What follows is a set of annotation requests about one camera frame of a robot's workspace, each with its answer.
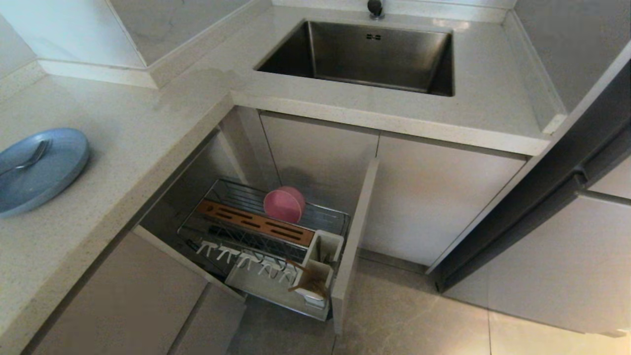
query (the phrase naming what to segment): wooden cutting board holder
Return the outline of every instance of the wooden cutting board holder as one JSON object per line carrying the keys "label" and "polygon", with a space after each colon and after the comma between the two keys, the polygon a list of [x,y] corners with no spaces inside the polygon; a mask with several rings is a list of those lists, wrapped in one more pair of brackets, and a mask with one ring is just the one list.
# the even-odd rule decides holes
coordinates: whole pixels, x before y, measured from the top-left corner
{"label": "wooden cutting board holder", "polygon": [[197,211],[249,231],[266,234],[306,247],[311,244],[311,239],[314,237],[314,231],[222,205],[211,200],[203,200],[198,205]]}

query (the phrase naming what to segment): dish rack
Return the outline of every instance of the dish rack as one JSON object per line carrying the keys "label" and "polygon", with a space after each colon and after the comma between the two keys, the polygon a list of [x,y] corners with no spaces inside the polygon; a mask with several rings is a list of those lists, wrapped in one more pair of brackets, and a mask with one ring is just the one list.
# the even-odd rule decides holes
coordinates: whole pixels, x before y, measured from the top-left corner
{"label": "dish rack", "polygon": [[[299,313],[325,320],[328,297],[300,287],[316,275],[326,288],[348,233],[351,217],[307,203],[299,224],[268,217],[266,192],[219,179],[186,217],[177,234],[219,269],[226,284]],[[310,270],[304,274],[303,268]]]}

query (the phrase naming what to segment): faucet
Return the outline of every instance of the faucet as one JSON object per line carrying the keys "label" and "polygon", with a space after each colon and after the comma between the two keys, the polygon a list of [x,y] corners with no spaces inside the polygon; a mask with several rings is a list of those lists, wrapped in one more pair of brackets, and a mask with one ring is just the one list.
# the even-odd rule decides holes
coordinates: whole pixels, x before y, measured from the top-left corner
{"label": "faucet", "polygon": [[370,18],[373,20],[381,20],[386,14],[384,13],[384,5],[386,0],[369,0],[368,10],[370,11]]}

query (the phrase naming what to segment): fork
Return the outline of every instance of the fork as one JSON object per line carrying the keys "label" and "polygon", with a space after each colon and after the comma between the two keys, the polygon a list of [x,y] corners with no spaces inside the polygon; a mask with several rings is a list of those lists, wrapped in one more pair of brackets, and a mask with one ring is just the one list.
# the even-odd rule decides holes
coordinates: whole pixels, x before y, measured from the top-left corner
{"label": "fork", "polygon": [[50,140],[40,141],[39,145],[37,145],[37,148],[35,149],[35,151],[33,152],[30,158],[28,158],[24,162],[14,167],[11,167],[9,169],[6,169],[3,172],[0,172],[0,176],[6,174],[9,171],[24,169],[26,167],[30,167],[31,165],[37,163],[44,156],[44,153],[46,153],[46,150],[48,149],[49,145],[50,145]]}

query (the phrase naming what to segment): white countertop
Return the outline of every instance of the white countertop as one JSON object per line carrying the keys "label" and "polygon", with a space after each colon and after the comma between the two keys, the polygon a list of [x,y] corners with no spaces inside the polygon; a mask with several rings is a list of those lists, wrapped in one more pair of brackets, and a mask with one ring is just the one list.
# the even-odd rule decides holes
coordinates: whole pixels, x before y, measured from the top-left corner
{"label": "white countertop", "polygon": [[[0,353],[19,353],[142,204],[235,105],[527,155],[542,135],[498,24],[272,8],[160,91],[47,76],[0,104],[0,150],[72,127],[86,171],[31,212],[0,220]],[[303,18],[454,27],[456,96],[438,97],[252,70]]]}

